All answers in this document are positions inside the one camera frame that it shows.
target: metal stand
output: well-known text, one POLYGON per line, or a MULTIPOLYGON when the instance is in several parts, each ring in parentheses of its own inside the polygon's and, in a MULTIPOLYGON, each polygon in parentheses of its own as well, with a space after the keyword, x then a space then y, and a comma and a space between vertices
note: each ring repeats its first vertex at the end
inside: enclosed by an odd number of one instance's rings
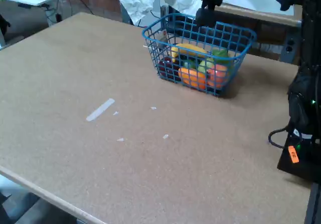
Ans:
POLYGON ((296 52, 300 46, 300 40, 301 29, 299 27, 287 29, 286 38, 279 59, 281 62, 292 63, 294 61, 296 52))
POLYGON ((304 224, 317 224, 321 223, 321 203, 320 201, 321 186, 313 183, 309 202, 307 204, 306 215, 304 224))

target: green apple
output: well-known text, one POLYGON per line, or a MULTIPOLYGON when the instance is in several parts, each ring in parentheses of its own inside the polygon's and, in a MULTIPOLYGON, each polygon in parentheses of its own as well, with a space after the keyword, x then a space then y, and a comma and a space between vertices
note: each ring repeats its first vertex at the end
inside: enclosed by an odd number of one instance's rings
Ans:
POLYGON ((202 73, 206 73, 206 71, 210 68, 214 67, 214 59, 213 58, 207 58, 206 61, 203 60, 200 64, 197 70, 202 73))

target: wire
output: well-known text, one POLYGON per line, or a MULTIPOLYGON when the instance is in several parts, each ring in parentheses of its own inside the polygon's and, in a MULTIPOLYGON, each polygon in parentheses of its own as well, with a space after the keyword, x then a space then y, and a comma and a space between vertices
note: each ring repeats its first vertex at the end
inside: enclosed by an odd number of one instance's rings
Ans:
POLYGON ((82 4, 84 4, 84 6, 91 12, 91 14, 95 15, 92 10, 88 7, 88 5, 86 5, 86 3, 83 0, 80 0, 82 4))
POLYGON ((277 143, 273 142, 273 141, 271 140, 271 137, 272 137, 273 135, 277 134, 277 133, 281 133, 281 132, 283 132, 283 131, 286 131, 286 129, 287 129, 287 126, 284 127, 283 129, 279 129, 279 130, 274 130, 274 131, 272 131, 272 132, 269 134, 269 136, 268 136, 269 143, 270 143, 271 145, 275 146, 275 147, 278 147, 278 148, 280 148, 280 149, 284 149, 284 146, 278 145, 277 143))
POLYGON ((71 0, 69 0, 69 5, 70 5, 70 11, 71 11, 70 16, 72 17, 73 16, 73 10, 72 10, 72 5, 71 5, 71 0))
POLYGON ((153 17, 155 17, 155 18, 157 18, 157 19, 160 19, 160 17, 155 16, 155 15, 153 14, 153 12, 151 12, 151 10, 150 10, 150 13, 152 14, 153 17))

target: banana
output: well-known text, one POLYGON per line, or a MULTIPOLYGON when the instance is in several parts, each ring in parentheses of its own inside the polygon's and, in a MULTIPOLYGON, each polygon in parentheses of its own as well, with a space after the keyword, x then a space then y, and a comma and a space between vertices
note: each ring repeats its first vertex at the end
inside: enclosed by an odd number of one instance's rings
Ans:
POLYGON ((189 50, 193 50, 193 51, 197 52, 196 53, 196 52, 192 52, 192 51, 188 51, 188 50, 180 48, 181 54, 189 54, 190 56, 198 56, 198 57, 206 58, 206 56, 204 56, 204 54, 207 54, 207 51, 205 51, 203 48, 200 48, 200 47, 194 46, 192 44, 188 44, 188 43, 179 43, 171 48, 171 56, 172 56, 173 62, 176 61, 175 58, 179 55, 179 48, 178 47, 188 48, 189 50))

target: orange label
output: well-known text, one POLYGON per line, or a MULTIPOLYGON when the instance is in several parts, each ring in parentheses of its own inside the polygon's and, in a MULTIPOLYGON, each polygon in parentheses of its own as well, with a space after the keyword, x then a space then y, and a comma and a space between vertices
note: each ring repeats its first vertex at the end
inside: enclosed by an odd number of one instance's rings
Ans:
POLYGON ((296 154, 295 148, 293 146, 289 146, 288 149, 289 149, 289 153, 290 153, 290 157, 291 157, 292 162, 293 163, 299 162, 299 158, 296 154))

